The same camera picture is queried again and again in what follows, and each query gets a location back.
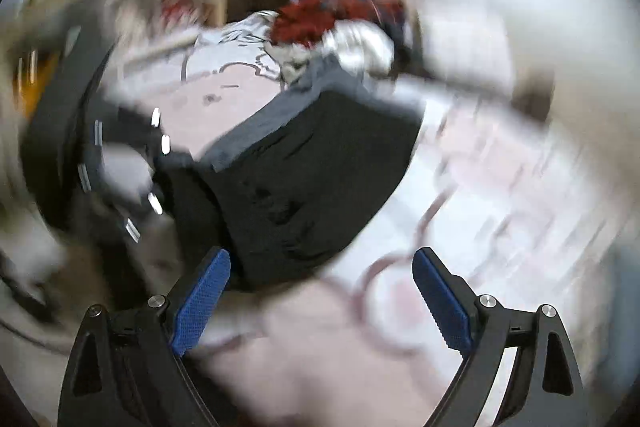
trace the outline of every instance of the white fabric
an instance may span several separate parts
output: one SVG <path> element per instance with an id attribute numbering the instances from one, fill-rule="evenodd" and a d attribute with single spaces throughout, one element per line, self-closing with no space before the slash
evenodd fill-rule
<path id="1" fill-rule="evenodd" d="M 131 201 L 140 202 L 151 189 L 153 170 L 135 150 L 122 144 L 102 148 L 103 176 L 108 185 Z"/>
<path id="2" fill-rule="evenodd" d="M 269 31 L 277 16 L 278 13 L 272 10 L 261 10 L 222 28 L 205 30 L 197 39 L 196 46 L 222 44 L 230 41 L 242 44 L 260 44 L 269 39 Z"/>
<path id="3" fill-rule="evenodd" d="M 386 76 L 394 60 L 394 44 L 379 26 L 367 21 L 336 21 L 322 35 L 322 54 L 335 54 L 351 74 Z"/>

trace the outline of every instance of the black cloth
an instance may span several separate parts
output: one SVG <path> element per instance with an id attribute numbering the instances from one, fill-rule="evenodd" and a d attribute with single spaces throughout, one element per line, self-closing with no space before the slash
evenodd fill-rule
<path id="1" fill-rule="evenodd" d="M 229 251 L 245 289 L 305 279 L 347 247 L 395 190 L 419 125 L 323 92 L 222 172 L 157 172 L 185 269 L 215 245 Z"/>

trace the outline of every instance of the metal screw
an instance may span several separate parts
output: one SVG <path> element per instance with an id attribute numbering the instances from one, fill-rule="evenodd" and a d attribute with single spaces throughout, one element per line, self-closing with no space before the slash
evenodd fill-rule
<path id="1" fill-rule="evenodd" d="M 498 301 L 495 300 L 495 297 L 492 296 L 492 295 L 481 295 L 480 296 L 480 303 L 485 308 L 494 308 L 495 305 L 498 303 Z"/>
<path id="2" fill-rule="evenodd" d="M 90 317 L 97 317 L 102 313 L 102 306 L 100 306 L 100 304 L 94 304 L 89 308 L 88 313 Z"/>
<path id="3" fill-rule="evenodd" d="M 556 309 L 551 304 L 545 304 L 544 306 L 542 306 L 542 312 L 547 317 L 555 317 L 556 313 L 558 313 L 556 312 Z"/>
<path id="4" fill-rule="evenodd" d="M 159 308 L 164 306 L 165 301 L 166 299 L 164 298 L 164 295 L 153 295 L 152 297 L 149 297 L 149 300 L 146 303 L 150 308 Z"/>

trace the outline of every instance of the blue gripper pad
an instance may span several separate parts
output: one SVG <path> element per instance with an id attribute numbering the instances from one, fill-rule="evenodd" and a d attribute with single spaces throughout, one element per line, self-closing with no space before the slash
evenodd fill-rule
<path id="1" fill-rule="evenodd" d="M 412 264 L 414 281 L 450 349 L 466 357 L 473 348 L 478 312 L 475 293 L 452 275 L 431 248 L 421 248 Z"/>
<path id="2" fill-rule="evenodd" d="M 178 356 L 195 347 L 231 274 L 226 250 L 218 250 L 175 314 L 171 347 Z"/>

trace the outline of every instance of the bed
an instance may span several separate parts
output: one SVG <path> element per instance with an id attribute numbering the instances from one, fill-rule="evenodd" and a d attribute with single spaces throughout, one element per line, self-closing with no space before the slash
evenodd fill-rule
<path id="1" fill-rule="evenodd" d="M 218 27 L 190 28 L 179 46 L 128 60 L 102 80 L 113 100 L 146 111 L 159 107 L 172 143 L 195 158 L 286 88 L 279 66 L 264 53 L 270 10 L 283 0 L 214 1 Z M 25 13 L 10 49 L 28 40 L 47 7 L 65 3 L 43 1 Z M 268 425 L 422 425 L 461 362 L 412 280 L 412 256 L 429 246 L 478 294 L 515 309 L 553 304 L 590 383 L 610 299 L 602 265 L 611 245 L 640 225 L 622 179 L 559 125 L 539 126 L 499 101 L 408 74 L 369 87 L 422 115 L 402 182 L 312 279 L 268 293 L 225 293 L 191 353 L 200 373 Z M 117 182 L 130 164 L 116 156 Z M 132 256 L 150 290 L 166 293 L 181 273 L 172 220 L 160 216 L 141 232 Z M 58 276 L 74 309 L 63 331 L 39 327 L 11 302 L 3 312 L 23 337 L 53 350 L 4 337 L 10 349 L 2 351 L 24 363 L 1 360 L 27 405 L 50 421 L 78 309 L 108 299 L 91 254 L 79 251 Z M 92 281 L 91 291 L 74 280 L 79 273 Z M 495 417 L 511 351 L 480 426 Z M 43 365 L 50 371 L 36 377 Z"/>

